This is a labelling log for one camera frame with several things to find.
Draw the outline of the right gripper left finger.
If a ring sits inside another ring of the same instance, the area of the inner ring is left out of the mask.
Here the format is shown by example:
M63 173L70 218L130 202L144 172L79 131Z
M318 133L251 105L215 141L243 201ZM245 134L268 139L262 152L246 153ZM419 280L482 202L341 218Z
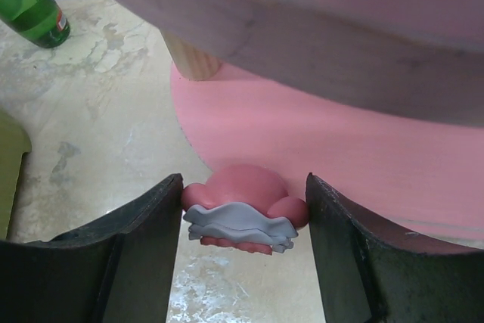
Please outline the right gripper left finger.
M3 322L163 322L182 177L50 241L1 243Z

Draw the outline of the pink round toy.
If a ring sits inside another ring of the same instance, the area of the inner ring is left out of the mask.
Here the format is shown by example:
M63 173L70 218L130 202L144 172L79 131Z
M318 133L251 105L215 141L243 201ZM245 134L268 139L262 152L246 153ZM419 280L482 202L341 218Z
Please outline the pink round toy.
M308 204L262 166L238 164L214 172L181 195L188 238L205 246L271 255L293 248L309 223Z

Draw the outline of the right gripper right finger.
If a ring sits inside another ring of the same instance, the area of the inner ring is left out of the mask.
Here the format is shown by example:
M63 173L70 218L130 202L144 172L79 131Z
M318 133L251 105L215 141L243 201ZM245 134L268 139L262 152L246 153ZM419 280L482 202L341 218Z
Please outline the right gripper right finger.
M400 226L316 175L309 230L327 322L481 322L483 251Z

